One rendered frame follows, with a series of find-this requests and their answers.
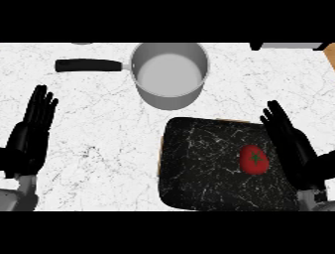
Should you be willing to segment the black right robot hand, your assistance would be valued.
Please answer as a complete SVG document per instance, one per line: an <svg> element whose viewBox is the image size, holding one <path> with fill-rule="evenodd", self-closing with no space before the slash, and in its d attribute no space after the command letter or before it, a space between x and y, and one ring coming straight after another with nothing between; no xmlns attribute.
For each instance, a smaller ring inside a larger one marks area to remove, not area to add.
<svg viewBox="0 0 335 254"><path fill-rule="evenodd" d="M290 185L298 191L323 191L324 181L335 179L335 150L323 155L315 154L307 135L292 126L276 100L267 103L259 121Z"/></svg>

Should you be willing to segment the grey appliance with black feet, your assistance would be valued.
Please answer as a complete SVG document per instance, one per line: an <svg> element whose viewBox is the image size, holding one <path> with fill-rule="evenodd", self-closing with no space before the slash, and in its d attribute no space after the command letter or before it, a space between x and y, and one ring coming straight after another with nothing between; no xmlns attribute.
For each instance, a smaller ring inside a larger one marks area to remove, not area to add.
<svg viewBox="0 0 335 254"><path fill-rule="evenodd" d="M250 43L250 50L261 49L310 49L323 51L332 43Z"/></svg>

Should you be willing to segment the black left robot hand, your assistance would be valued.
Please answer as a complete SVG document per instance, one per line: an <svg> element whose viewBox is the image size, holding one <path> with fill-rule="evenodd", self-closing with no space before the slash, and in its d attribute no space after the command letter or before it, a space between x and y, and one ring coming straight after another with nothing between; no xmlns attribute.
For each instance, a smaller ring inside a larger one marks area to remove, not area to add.
<svg viewBox="0 0 335 254"><path fill-rule="evenodd" d="M0 171L7 179L35 175L44 167L57 104L54 94L38 85L23 120L13 128L5 147L0 147Z"/></svg>

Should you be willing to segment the red tomato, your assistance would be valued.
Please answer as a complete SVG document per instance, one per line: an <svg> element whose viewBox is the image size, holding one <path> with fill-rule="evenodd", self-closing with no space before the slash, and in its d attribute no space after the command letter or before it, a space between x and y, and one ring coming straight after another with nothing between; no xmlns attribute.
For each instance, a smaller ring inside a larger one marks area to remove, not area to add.
<svg viewBox="0 0 335 254"><path fill-rule="evenodd" d="M249 175L262 175L268 169L268 159L256 145L245 145L240 149L240 169Z"/></svg>

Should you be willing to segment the black marble tray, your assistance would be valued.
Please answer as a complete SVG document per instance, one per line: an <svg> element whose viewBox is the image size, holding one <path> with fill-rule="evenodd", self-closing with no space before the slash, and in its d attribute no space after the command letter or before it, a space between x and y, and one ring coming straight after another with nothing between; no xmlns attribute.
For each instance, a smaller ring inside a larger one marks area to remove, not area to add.
<svg viewBox="0 0 335 254"><path fill-rule="evenodd" d="M240 149L256 145L268 159L262 175L240 169ZM190 117L165 126L159 197L181 209L295 211L296 190L283 175L274 147L259 124Z"/></svg>

